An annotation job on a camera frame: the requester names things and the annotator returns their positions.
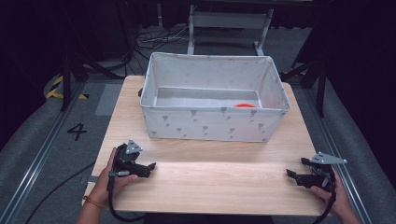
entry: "patterned storage box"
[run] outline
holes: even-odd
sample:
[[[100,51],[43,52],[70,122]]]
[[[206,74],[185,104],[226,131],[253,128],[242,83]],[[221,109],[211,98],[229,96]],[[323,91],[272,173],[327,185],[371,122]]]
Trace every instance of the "patterned storage box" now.
[[[140,104],[150,137],[241,142],[267,142],[290,110],[267,56],[153,53]]]

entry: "gray floor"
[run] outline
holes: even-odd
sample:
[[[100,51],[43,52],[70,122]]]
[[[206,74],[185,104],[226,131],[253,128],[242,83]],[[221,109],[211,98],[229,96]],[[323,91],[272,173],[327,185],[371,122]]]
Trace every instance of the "gray floor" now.
[[[142,32],[155,30],[161,28],[151,27],[150,30]],[[264,43],[264,53],[274,59],[278,72],[291,70],[290,65],[309,32],[309,29],[283,28],[269,31]],[[202,31],[195,38],[195,54],[255,55],[252,43],[256,36],[259,36],[257,32],[249,30],[240,33],[235,30]],[[183,38],[155,51],[186,53],[188,42]],[[152,51],[142,53],[149,57]],[[138,54],[136,58],[139,63],[136,59],[130,62],[131,67],[127,66],[128,75],[144,74],[147,70],[148,61]],[[114,72],[120,75],[125,73],[123,68]],[[303,90],[297,84],[298,81],[298,77],[288,80],[292,84],[316,150],[334,154],[335,149],[335,154],[348,160],[345,167],[339,168],[345,176],[344,180],[349,186],[352,201],[362,222],[396,223],[395,189],[382,172],[356,124],[340,103],[331,83],[328,82],[326,86],[325,118],[318,119],[316,110],[310,104],[316,89]],[[67,113],[60,113],[62,100],[49,98],[22,124],[0,153],[0,211],[5,211],[0,223],[24,223],[45,195],[67,177],[95,160],[121,83],[100,74],[91,74],[87,83],[74,83],[75,94],[89,94],[89,99],[77,99]],[[43,90],[44,93],[47,93],[51,84],[52,82]],[[61,125],[58,129],[53,129],[53,124],[56,123]],[[76,135],[67,131],[79,123],[84,124],[87,132],[76,141]],[[41,156],[40,153],[45,148],[47,154]],[[30,176],[32,181],[29,183],[33,185],[24,190],[19,189],[35,160],[44,162],[42,167],[38,167],[37,175]],[[89,168],[54,191],[39,207],[30,223],[73,223],[78,215],[81,197],[86,188],[85,182],[91,170]],[[16,192],[23,193],[19,203],[9,206],[19,196]],[[273,220],[276,224],[312,223],[315,218],[273,217]],[[119,222],[105,212],[102,223]],[[328,217],[323,223],[337,223],[337,220]]]

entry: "person's right hand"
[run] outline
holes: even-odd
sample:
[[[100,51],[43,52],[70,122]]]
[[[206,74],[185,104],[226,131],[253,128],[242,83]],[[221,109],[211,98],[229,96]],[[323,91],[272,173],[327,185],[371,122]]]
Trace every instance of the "person's right hand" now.
[[[334,176],[336,200],[335,203],[332,205],[332,214],[338,217],[343,224],[360,223],[358,217],[352,209],[352,206],[350,205],[347,191],[344,187],[341,177],[335,170]],[[326,204],[329,203],[330,197],[332,196],[330,192],[327,192],[326,190],[318,188],[316,186],[312,186],[310,189],[317,196],[318,199],[324,200]]]

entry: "dark background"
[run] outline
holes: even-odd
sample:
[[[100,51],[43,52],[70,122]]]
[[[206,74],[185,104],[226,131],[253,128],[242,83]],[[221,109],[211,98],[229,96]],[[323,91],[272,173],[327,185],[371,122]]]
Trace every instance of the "dark background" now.
[[[333,5],[320,18],[312,10],[303,14],[276,10],[272,26],[314,27],[296,62],[307,63],[326,53],[330,82],[396,186],[396,173],[391,170],[396,160],[392,86],[396,31],[391,6],[374,0],[334,1]],[[187,22],[188,8],[163,6],[163,26]],[[124,19],[131,21],[126,24],[130,39],[138,24],[157,25],[155,4],[121,9]],[[118,58],[128,50],[116,12],[112,1],[0,3],[0,148],[46,102],[43,89],[59,73],[65,47],[93,61]]]

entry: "hand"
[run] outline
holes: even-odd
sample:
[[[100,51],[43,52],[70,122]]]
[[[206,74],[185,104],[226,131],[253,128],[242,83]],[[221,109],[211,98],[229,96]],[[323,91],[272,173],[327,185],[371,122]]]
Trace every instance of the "hand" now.
[[[332,205],[332,214],[337,216],[343,224],[360,223],[358,217],[352,209],[352,206],[350,205],[347,191],[344,187],[340,175],[334,169],[333,171],[335,176],[336,200],[335,203]],[[317,196],[318,199],[324,200],[326,204],[329,203],[330,197],[332,196],[330,192],[327,192],[326,190],[318,188],[316,186],[312,186],[310,189]]]
[[[115,147],[113,147],[113,151],[111,152],[110,159],[107,162],[107,167],[99,175],[98,181],[96,182],[95,187],[93,187],[91,194],[90,194],[91,200],[98,202],[100,204],[107,203],[108,192],[107,192],[106,188],[107,188],[107,182],[108,182],[108,172],[110,172],[110,170],[111,170],[111,166],[113,165],[114,156],[116,155],[116,152],[117,152],[117,149]],[[136,181],[137,178],[138,178],[137,175],[127,175],[124,177],[116,176],[116,181],[114,183],[113,195],[114,196],[117,195],[117,193],[119,193],[123,187]]]

